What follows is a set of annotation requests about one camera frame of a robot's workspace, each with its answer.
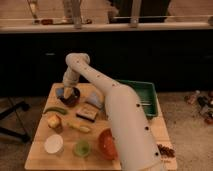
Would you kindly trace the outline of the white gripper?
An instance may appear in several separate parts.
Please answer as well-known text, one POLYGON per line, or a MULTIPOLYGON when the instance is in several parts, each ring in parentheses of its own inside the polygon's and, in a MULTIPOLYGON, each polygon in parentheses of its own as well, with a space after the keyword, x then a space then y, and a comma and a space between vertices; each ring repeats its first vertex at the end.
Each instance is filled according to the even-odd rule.
POLYGON ((80 74, 68 68, 63 75, 63 84, 65 87, 75 87, 79 82, 80 74))

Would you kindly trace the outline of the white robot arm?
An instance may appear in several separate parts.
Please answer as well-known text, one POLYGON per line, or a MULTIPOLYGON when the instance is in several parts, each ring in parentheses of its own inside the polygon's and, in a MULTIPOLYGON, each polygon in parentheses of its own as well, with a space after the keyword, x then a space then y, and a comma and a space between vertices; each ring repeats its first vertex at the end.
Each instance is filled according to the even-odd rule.
POLYGON ((92 68, 86 53, 65 58, 66 87, 74 87, 82 75, 105 96, 105 112, 123 171, 167 171, 137 93, 92 68))

